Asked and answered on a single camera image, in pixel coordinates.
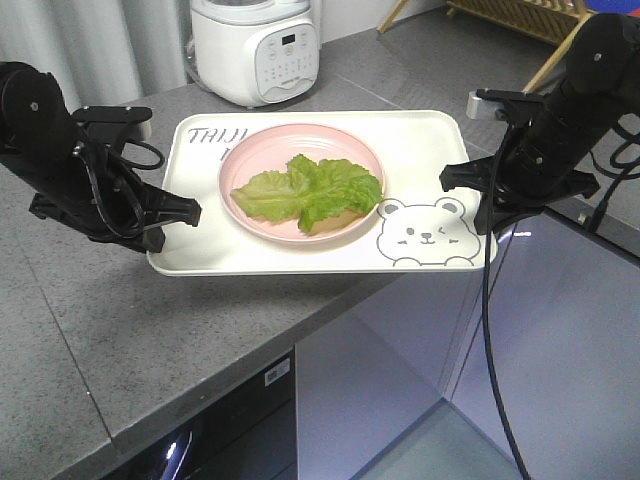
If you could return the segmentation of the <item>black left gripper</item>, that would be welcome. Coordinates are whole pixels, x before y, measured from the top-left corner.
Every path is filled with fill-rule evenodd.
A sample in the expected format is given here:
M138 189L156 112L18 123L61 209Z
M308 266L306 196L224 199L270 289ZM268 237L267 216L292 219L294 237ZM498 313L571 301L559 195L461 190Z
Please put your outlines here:
M135 173L155 170L164 155L147 143L152 111L142 106L85 106L72 114L82 131L71 157L80 161L88 192L79 200L37 193L29 212L53 219L98 243L160 253L161 227L176 222L197 227L202 208L161 188L146 185Z

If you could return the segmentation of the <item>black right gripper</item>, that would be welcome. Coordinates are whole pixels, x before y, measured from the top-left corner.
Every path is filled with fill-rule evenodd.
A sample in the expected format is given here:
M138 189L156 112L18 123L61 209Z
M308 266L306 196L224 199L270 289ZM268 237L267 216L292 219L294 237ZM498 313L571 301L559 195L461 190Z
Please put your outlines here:
M439 175L441 188L469 188L482 200L473 219L475 233L499 232L536 216L543 206L581 195L591 197L600 185L595 176L576 165L600 139L600 130L587 123L576 101L560 88L547 95L479 89L481 98L503 104L509 124L499 161L494 196L490 186L493 157L449 164Z

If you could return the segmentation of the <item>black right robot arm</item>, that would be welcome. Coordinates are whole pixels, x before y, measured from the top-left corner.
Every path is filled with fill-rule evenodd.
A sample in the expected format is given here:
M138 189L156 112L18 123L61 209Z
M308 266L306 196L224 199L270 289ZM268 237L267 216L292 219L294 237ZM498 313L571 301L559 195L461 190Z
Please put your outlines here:
M566 55L564 77L551 93L479 89L471 108L507 123L498 151L448 165L440 175L449 191L482 194L474 218L477 233L496 232L575 195L592 196L594 175L578 163L626 114L639 111L639 20L597 14L579 29Z

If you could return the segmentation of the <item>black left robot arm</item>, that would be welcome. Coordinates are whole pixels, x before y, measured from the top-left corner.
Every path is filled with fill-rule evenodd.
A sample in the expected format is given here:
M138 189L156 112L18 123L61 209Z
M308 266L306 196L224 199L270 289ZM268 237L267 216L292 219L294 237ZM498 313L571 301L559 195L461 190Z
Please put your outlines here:
M126 145L164 155L148 144L148 107L66 108L50 73L21 62L1 65L1 163L36 192L29 210L99 243L159 253L163 226L197 226L194 199L144 182L144 164L123 155Z

